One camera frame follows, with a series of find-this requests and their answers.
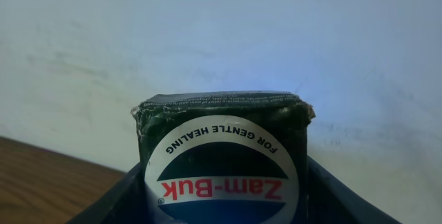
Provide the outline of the green Zam-Buk box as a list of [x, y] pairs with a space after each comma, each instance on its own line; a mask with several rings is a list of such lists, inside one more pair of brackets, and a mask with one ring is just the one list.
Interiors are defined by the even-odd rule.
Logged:
[[307, 222], [315, 113], [297, 95], [156, 95], [131, 113], [150, 222]]

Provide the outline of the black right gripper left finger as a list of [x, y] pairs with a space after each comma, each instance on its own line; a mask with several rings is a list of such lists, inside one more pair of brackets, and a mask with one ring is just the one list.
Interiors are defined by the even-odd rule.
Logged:
[[145, 224], [148, 207], [141, 164], [137, 163], [99, 200], [67, 224]]

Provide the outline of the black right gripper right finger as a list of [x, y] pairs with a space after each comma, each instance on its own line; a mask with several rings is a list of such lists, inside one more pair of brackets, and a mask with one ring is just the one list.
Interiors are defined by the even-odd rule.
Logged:
[[309, 162], [308, 224], [400, 224], [319, 165]]

